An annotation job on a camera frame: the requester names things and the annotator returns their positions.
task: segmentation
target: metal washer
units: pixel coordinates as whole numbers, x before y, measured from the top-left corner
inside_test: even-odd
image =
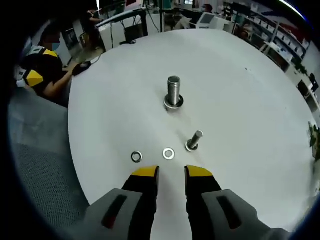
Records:
[[[171,152],[171,156],[166,156],[167,152]],[[166,160],[172,160],[175,157],[175,151],[172,148],[165,148],[162,152],[162,155],[164,157],[164,159]]]
[[[134,158],[135,155],[139,155],[139,159],[135,159],[135,158]],[[142,154],[141,154],[141,152],[139,152],[139,151],[134,151],[134,152],[131,154],[131,159],[132,159],[132,161],[134,161],[135,163],[140,163],[141,160],[142,160]]]

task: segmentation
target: table surface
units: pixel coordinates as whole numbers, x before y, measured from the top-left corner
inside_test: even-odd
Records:
[[[164,108],[167,79],[181,78],[184,105]],[[292,230],[310,196],[312,113],[269,58],[220,30],[160,33],[103,54],[72,80],[68,130],[75,170],[90,204],[142,166],[159,165],[151,239],[192,239],[184,166],[211,171],[272,228]],[[196,152],[185,142],[204,137]],[[173,160],[162,156],[173,148]],[[134,163],[133,151],[143,160]]]

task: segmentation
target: face mask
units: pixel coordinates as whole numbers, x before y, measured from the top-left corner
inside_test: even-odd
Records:
[[[56,51],[60,46],[60,42],[52,43],[52,51]]]

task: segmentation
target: metal bolt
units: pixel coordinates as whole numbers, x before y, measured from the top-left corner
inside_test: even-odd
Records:
[[[200,140],[200,138],[202,138],[204,136],[204,133],[200,130],[196,131],[196,133],[193,135],[192,139],[188,140],[185,143],[185,148],[189,151],[189,152],[193,152],[195,150],[198,149],[198,142]]]
[[[180,97],[180,77],[171,76],[168,78],[168,102],[172,106],[179,103]]]

